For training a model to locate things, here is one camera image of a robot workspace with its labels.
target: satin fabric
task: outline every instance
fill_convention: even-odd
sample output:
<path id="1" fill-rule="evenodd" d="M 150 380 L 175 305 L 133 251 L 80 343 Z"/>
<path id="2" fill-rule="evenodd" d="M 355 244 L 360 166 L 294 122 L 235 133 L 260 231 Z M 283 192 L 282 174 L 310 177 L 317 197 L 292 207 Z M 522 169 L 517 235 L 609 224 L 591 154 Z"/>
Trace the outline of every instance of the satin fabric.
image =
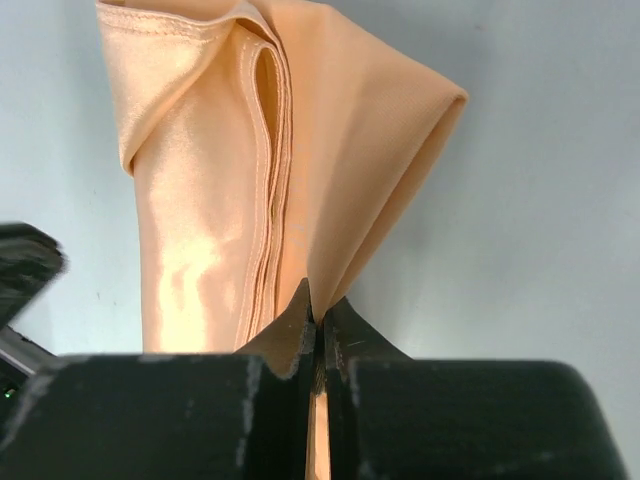
<path id="1" fill-rule="evenodd" d="M 424 181 L 466 93 L 302 0 L 99 1 L 133 175 L 148 352 L 244 345 L 309 278 L 317 321 Z M 326 397 L 315 475 L 329 478 Z"/>

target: orange fabric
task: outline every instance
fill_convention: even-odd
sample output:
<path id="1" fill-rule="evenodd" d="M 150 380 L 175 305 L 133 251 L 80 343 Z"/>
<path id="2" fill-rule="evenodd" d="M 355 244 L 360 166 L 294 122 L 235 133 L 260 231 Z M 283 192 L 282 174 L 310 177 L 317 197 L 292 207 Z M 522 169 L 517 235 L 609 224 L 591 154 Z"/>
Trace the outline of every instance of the orange fabric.
<path id="1" fill-rule="evenodd" d="M 422 184 L 465 92 L 326 5 L 97 10 L 135 182 L 145 350 L 232 351 L 303 277 L 321 319 Z M 317 403 L 315 473 L 328 478 Z"/>

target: white table surface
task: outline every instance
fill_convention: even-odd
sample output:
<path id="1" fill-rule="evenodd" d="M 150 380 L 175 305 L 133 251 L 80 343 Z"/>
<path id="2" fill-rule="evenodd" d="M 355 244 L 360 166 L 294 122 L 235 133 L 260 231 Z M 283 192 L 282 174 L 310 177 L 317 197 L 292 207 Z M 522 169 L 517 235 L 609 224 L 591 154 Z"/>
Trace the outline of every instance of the white table surface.
<path id="1" fill-rule="evenodd" d="M 573 364 L 640 478 L 640 4 L 333 3 L 472 96 L 356 307 L 415 356 Z M 90 0 L 0 2 L 0 135 L 0 222 L 70 258 L 15 328 L 60 354 L 139 351 L 133 189 Z"/>

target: folded cloth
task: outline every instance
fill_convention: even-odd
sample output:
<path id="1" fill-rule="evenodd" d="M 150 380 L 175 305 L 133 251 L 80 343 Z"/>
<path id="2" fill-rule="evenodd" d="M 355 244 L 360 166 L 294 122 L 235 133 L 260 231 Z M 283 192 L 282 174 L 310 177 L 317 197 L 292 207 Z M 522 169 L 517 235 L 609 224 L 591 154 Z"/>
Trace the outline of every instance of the folded cloth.
<path id="1" fill-rule="evenodd" d="M 424 181 L 465 92 L 322 4 L 97 10 L 135 183 L 144 349 L 237 349 L 304 277 L 321 321 Z"/>

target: peach cloth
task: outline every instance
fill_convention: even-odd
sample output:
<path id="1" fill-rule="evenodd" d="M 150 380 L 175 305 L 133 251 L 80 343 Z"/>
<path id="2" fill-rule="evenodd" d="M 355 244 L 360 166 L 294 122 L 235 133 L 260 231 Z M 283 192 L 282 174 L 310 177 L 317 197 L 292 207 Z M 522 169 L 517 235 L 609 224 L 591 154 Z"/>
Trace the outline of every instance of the peach cloth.
<path id="1" fill-rule="evenodd" d="M 135 183 L 145 350 L 239 348 L 303 277 L 321 320 L 424 181 L 465 92 L 326 5 L 97 10 Z M 315 475 L 329 478 L 326 397 L 315 416 Z"/>

